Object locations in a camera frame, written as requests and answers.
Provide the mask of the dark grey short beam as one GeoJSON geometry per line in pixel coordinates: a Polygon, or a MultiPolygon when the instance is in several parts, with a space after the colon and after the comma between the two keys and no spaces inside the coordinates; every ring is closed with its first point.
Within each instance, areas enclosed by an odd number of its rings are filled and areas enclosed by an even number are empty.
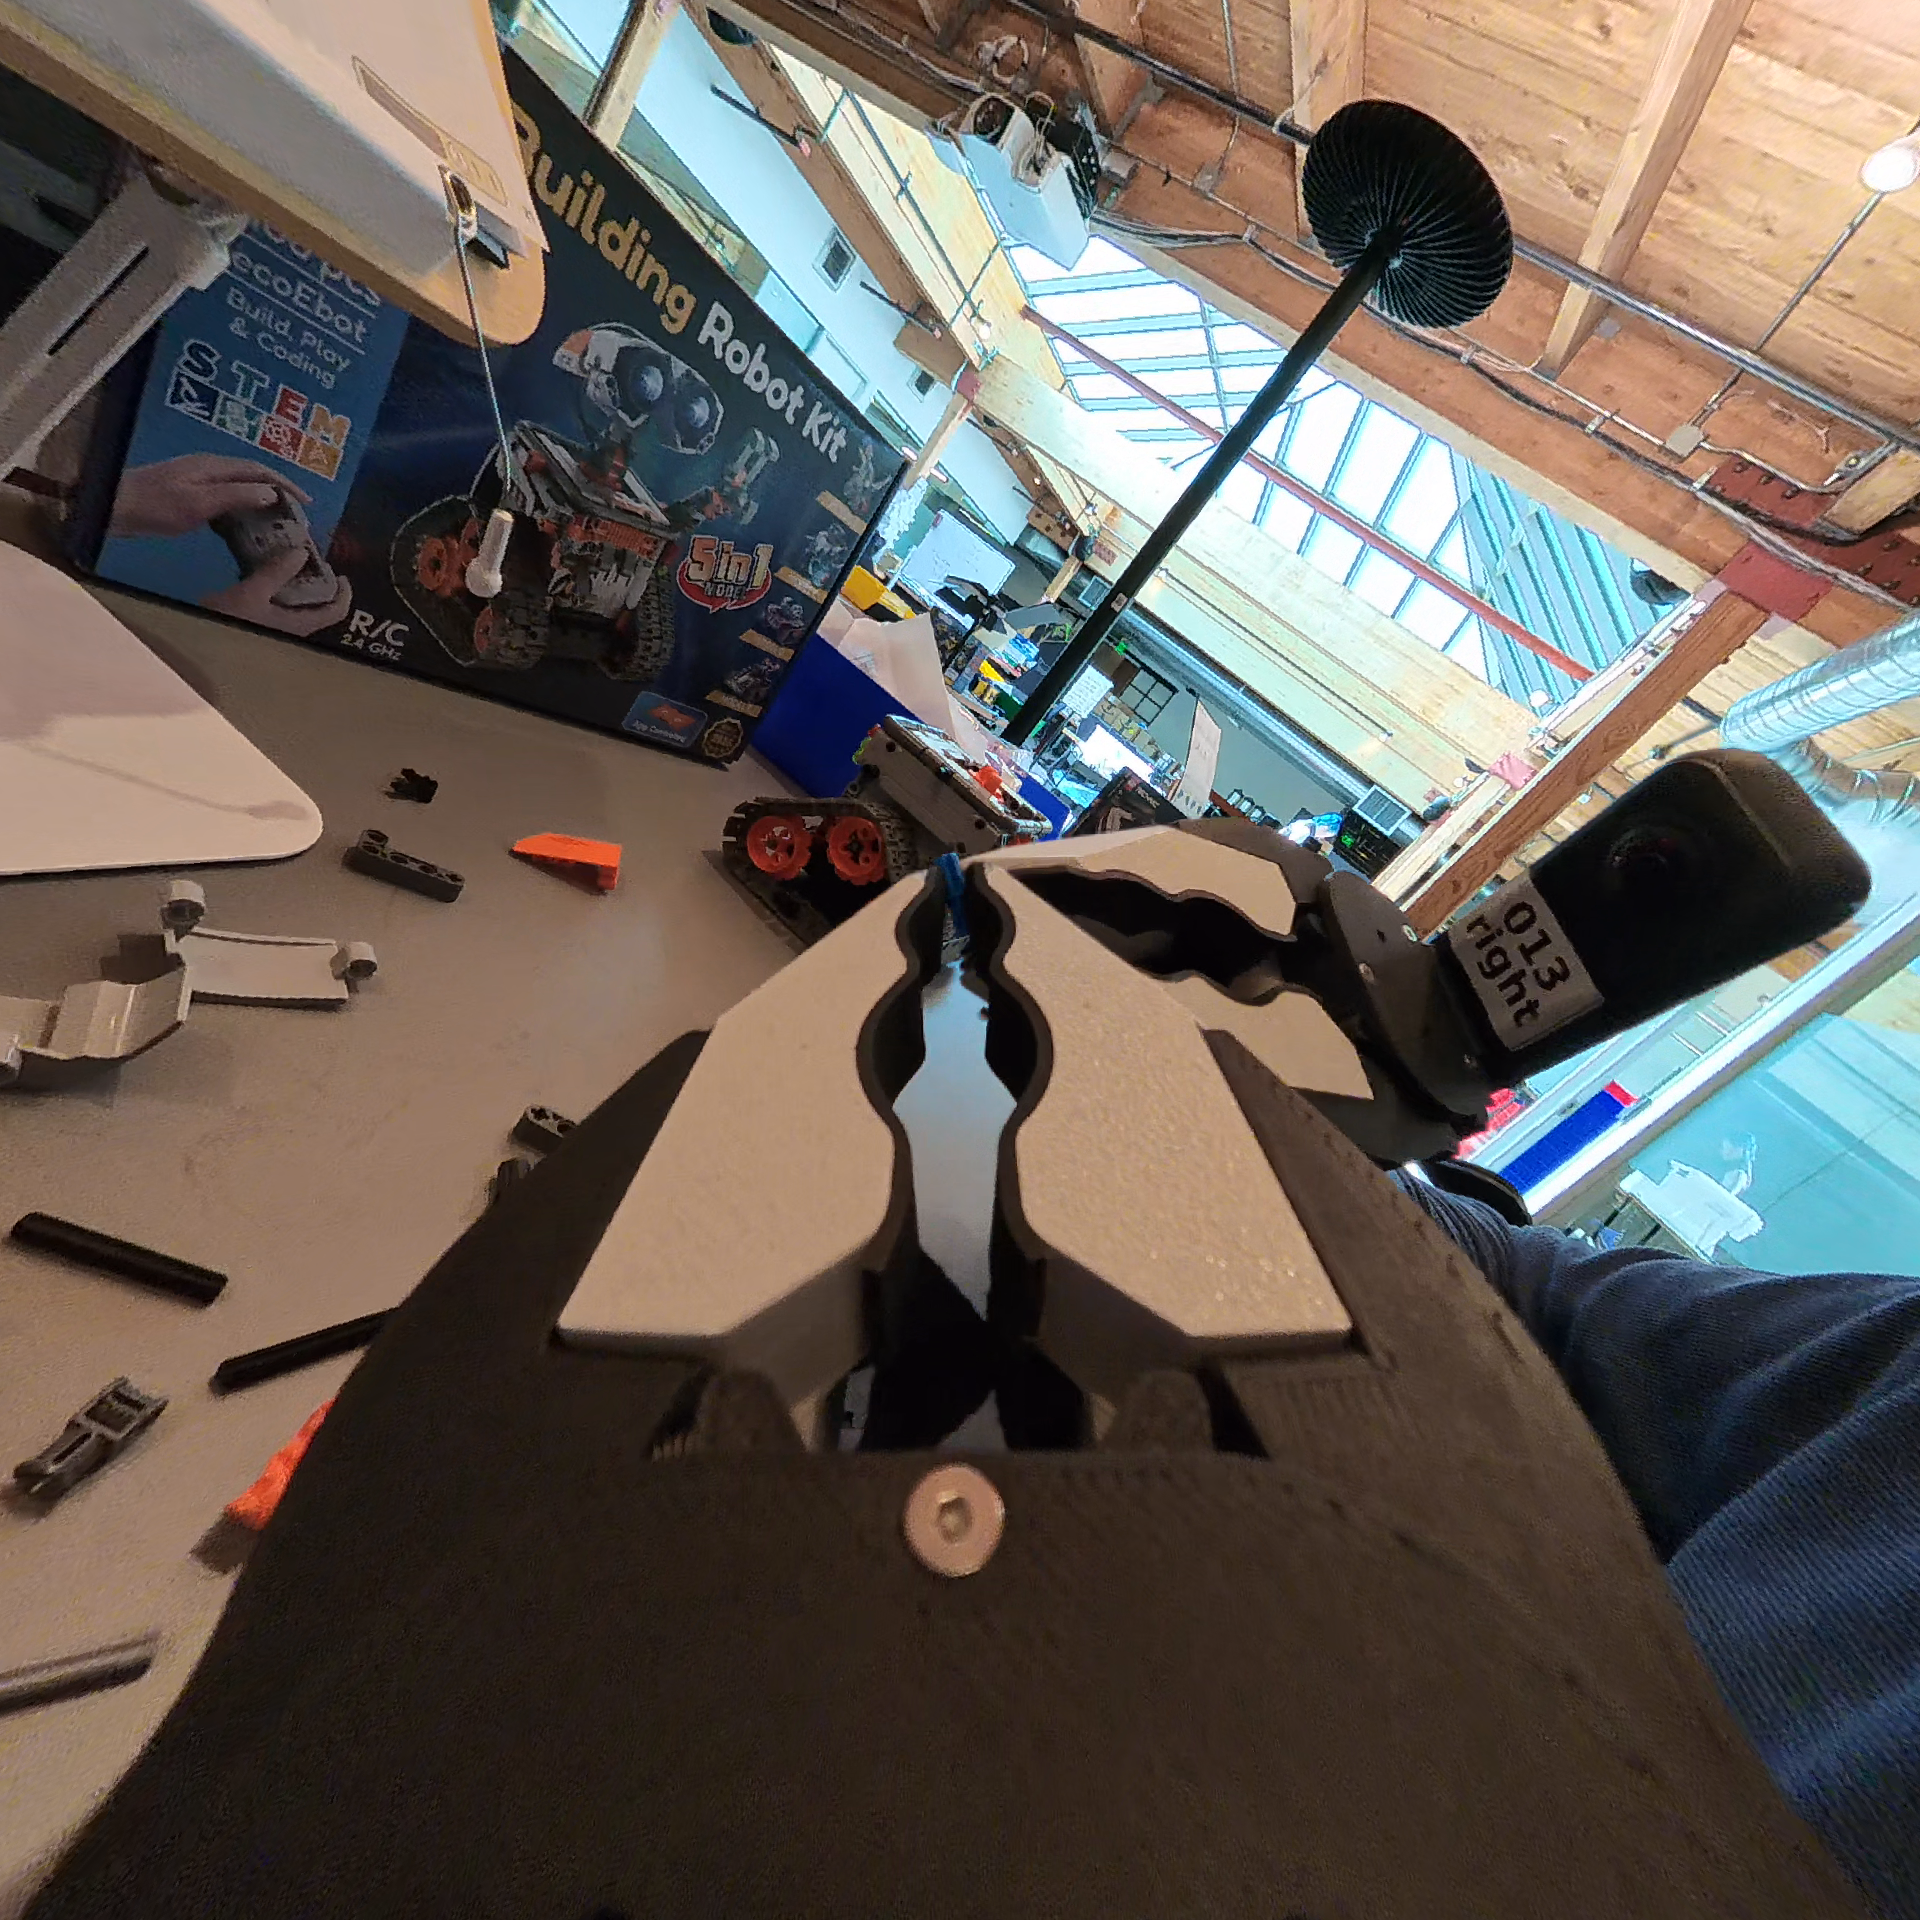
{"type": "Polygon", "coordinates": [[[437,905],[453,905],[464,893],[464,875],[417,856],[401,853],[381,829],[362,829],[342,853],[342,866],[349,873],[437,905]]]}

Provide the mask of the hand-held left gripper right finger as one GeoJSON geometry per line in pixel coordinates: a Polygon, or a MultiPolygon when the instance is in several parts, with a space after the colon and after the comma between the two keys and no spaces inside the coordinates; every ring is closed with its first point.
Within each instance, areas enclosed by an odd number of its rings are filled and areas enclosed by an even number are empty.
{"type": "Polygon", "coordinates": [[[998,1137],[989,1329],[1115,1403],[1137,1379],[1342,1353],[1353,1317],[1214,1036],[1039,896],[971,896],[998,1137]]]}

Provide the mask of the blue storage box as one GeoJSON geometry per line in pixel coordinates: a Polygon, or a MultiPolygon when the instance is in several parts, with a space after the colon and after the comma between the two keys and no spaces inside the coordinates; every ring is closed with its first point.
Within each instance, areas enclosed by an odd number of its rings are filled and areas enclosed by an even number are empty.
{"type": "Polygon", "coordinates": [[[889,716],[960,731],[927,616],[856,616],[809,636],[755,723],[752,754],[794,791],[825,797],[853,780],[856,748],[889,716]]]}

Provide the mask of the grey axle connector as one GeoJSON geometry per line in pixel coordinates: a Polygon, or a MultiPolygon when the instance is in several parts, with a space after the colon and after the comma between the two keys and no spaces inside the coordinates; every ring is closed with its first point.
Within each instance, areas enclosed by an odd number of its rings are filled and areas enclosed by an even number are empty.
{"type": "Polygon", "coordinates": [[[35,1505],[57,1505],[81,1481],[117,1461],[154,1427],[169,1399],[121,1376],[94,1394],[59,1436],[14,1467],[14,1491],[35,1505]]]}

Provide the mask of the short black axle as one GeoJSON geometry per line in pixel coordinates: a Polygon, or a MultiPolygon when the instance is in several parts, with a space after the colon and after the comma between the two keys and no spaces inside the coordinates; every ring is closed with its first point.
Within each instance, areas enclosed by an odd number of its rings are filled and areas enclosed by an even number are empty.
{"type": "Polygon", "coordinates": [[[393,1319],[393,1311],[365,1313],[341,1324],[289,1336],[274,1344],[219,1360],[207,1379],[217,1396],[299,1375],[325,1360],[360,1353],[393,1319]]]}

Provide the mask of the long black axle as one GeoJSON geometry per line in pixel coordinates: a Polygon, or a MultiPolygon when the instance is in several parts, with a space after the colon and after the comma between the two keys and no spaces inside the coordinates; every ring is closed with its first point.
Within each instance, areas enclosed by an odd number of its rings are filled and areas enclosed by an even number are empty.
{"type": "Polygon", "coordinates": [[[217,1303],[227,1288],[227,1279],[219,1269],[193,1264],[178,1255],[163,1255],[129,1240],[119,1240],[43,1211],[19,1216],[11,1225],[9,1240],[34,1252],[199,1307],[217,1303]]]}

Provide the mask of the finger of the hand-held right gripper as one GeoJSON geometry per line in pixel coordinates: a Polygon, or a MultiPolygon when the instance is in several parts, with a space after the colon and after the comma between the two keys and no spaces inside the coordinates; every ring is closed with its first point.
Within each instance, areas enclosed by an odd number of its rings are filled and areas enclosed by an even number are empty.
{"type": "Polygon", "coordinates": [[[1233,1040],[1349,1137],[1391,1137],[1402,1122],[1391,1085],[1305,991],[1265,985],[1243,996],[1201,977],[1201,1028],[1233,1040]]]}
{"type": "Polygon", "coordinates": [[[1277,969],[1335,871],[1259,826],[1163,826],[995,857],[1136,969],[1277,969]]]}

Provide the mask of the robot kit box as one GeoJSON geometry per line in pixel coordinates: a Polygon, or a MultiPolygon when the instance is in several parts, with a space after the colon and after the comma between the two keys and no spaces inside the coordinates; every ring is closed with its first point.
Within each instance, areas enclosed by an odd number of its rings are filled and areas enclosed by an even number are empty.
{"type": "Polygon", "coordinates": [[[502,57],[544,249],[485,352],[254,225],[117,375],[95,579],[731,765],[903,460],[502,57]]]}

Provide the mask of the light grey thin bar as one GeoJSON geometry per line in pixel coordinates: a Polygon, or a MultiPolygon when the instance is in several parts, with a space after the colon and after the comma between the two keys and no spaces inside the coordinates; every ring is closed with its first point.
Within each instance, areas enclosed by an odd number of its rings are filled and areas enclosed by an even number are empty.
{"type": "Polygon", "coordinates": [[[142,1636],[3,1669],[2,1714],[133,1685],[152,1669],[157,1652],[159,1640],[142,1636]]]}

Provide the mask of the white book stand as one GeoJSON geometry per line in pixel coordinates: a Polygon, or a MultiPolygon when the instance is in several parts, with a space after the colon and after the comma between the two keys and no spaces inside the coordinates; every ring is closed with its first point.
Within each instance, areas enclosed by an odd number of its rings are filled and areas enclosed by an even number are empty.
{"type": "MultiPolygon", "coordinates": [[[[17,3],[3,68],[135,148],[3,323],[11,477],[248,221],[464,345],[544,314],[544,239],[482,3],[17,3]]],[[[294,857],[307,795],[133,631],[3,545],[6,879],[294,857]]]]}

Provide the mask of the light grey bracket piece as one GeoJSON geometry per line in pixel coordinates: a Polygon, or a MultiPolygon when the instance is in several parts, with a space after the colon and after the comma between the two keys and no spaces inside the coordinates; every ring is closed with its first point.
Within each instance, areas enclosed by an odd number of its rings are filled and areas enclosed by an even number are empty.
{"type": "Polygon", "coordinates": [[[111,977],[59,996],[2,996],[2,1090],[57,1092],[119,1069],[167,1042],[192,991],[173,932],[122,943],[111,977]]]}
{"type": "Polygon", "coordinates": [[[193,1002],[326,1011],[376,975],[369,945],[213,928],[202,889],[185,879],[167,883],[159,927],[193,1002]]]}

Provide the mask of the black orange tracked robot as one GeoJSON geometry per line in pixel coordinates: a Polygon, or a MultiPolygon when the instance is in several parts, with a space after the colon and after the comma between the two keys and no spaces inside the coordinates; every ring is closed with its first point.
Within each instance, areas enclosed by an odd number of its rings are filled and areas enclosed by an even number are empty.
{"type": "Polygon", "coordinates": [[[978,857],[1049,837],[1049,816],[993,759],[912,717],[883,717],[854,752],[853,783],[827,797],[747,801],[721,829],[726,871],[790,924],[837,924],[944,857],[978,857]]]}

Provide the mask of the white ceiling projector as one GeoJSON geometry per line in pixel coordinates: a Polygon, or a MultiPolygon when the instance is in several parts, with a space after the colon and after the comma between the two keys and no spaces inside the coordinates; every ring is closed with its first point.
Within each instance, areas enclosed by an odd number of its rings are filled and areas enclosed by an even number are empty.
{"type": "Polygon", "coordinates": [[[984,92],[954,122],[954,145],[998,225],[1070,273],[1088,249],[1101,173],[1089,119],[1049,98],[984,92]]]}

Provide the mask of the silver ventilation duct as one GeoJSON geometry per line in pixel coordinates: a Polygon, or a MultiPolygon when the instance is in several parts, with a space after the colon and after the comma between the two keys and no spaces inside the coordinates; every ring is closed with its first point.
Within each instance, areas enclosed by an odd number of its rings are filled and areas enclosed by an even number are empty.
{"type": "Polygon", "coordinates": [[[1917,697],[1917,613],[1743,695],[1719,723],[1727,752],[1784,754],[1917,697]]]}

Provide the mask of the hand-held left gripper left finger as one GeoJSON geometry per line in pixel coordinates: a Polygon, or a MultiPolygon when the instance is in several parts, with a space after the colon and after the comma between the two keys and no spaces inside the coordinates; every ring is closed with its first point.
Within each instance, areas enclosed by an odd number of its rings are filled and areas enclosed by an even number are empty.
{"type": "Polygon", "coordinates": [[[762,1376],[787,1407],[864,1362],[872,1292],[912,1240],[896,1097],[945,892],[896,884],[703,1037],[559,1311],[583,1353],[762,1376]]]}

